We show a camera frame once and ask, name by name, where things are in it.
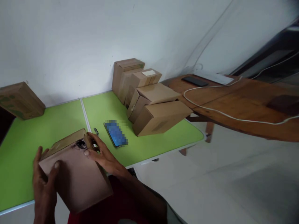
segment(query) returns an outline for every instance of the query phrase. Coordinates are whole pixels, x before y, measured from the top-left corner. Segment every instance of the wooden tabletop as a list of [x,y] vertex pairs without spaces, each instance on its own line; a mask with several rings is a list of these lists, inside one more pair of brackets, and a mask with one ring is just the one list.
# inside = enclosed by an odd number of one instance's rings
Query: wooden tabletop
[[[208,86],[219,86],[220,84],[195,75],[180,76],[171,81],[169,87],[182,94],[179,99],[194,113],[204,115],[216,124],[245,134],[273,140],[299,142],[299,119],[292,119],[280,125],[244,122],[188,102],[183,97],[183,93],[197,86],[183,81],[182,78],[186,76],[193,76],[207,82]],[[239,79],[236,76],[230,77],[235,80]],[[290,116],[270,109],[266,105],[274,97],[283,94],[296,95],[273,84],[243,78],[232,86],[191,90],[186,93],[186,97],[197,105],[219,110],[237,119],[278,123]]]

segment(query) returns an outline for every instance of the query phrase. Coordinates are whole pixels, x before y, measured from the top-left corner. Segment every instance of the finger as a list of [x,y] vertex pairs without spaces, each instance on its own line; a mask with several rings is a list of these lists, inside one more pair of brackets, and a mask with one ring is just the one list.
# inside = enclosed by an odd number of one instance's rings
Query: finger
[[47,154],[48,151],[49,151],[49,149],[46,149],[46,150],[42,153],[41,158],[43,158],[43,157],[45,156],[45,154]]
[[48,188],[54,187],[55,179],[58,175],[60,165],[61,165],[61,161],[56,161],[56,163],[52,167],[48,177],[48,183],[47,183]]
[[106,144],[96,135],[91,132],[87,132],[87,134],[96,141],[96,144],[100,148],[100,150],[105,151],[107,149]]
[[101,164],[101,162],[103,160],[103,156],[101,154],[98,154],[96,151],[93,151],[93,150],[90,150],[90,149],[85,150],[84,155],[87,158],[98,162],[99,164]]
[[40,161],[42,151],[43,151],[42,146],[39,146],[39,148],[37,149],[35,158],[33,160],[33,174],[35,172],[38,172],[38,168],[39,168],[38,162]]

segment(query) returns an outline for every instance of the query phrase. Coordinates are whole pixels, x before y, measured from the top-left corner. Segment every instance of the black phone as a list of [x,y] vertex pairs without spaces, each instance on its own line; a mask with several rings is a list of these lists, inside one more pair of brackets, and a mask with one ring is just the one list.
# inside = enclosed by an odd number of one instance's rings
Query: black phone
[[128,144],[127,138],[122,133],[115,120],[109,120],[104,123],[104,126],[113,142],[113,145],[118,148]]
[[191,77],[191,76],[182,78],[182,80],[184,80],[186,82],[189,82],[189,83],[192,83],[192,84],[194,84],[196,86],[199,86],[199,87],[203,87],[203,86],[207,86],[208,85],[207,82],[201,81],[201,80],[196,79],[196,78]]

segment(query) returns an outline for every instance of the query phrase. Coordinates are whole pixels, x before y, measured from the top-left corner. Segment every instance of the white floor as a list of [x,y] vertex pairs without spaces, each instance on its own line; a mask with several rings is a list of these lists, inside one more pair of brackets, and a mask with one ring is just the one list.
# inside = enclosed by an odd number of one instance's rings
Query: white floor
[[[205,123],[196,123],[205,130]],[[141,181],[191,223],[296,223],[299,144],[269,141],[216,125],[211,143],[138,165]],[[0,216],[0,223],[33,223],[33,205]],[[56,223],[67,223],[58,199]]]

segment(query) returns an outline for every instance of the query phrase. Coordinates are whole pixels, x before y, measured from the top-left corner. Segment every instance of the open cardboard box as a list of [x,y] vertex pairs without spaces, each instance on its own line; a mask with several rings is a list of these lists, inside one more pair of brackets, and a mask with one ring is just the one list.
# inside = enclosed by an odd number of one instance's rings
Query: open cardboard box
[[69,211],[81,212],[113,194],[103,168],[84,155],[93,145],[85,129],[56,142],[41,158],[40,167],[48,176],[60,160],[55,186]]
[[181,101],[147,105],[132,128],[136,136],[164,133],[191,113]]
[[137,88],[127,110],[127,117],[134,123],[145,105],[174,101],[179,96],[179,93],[161,83]]

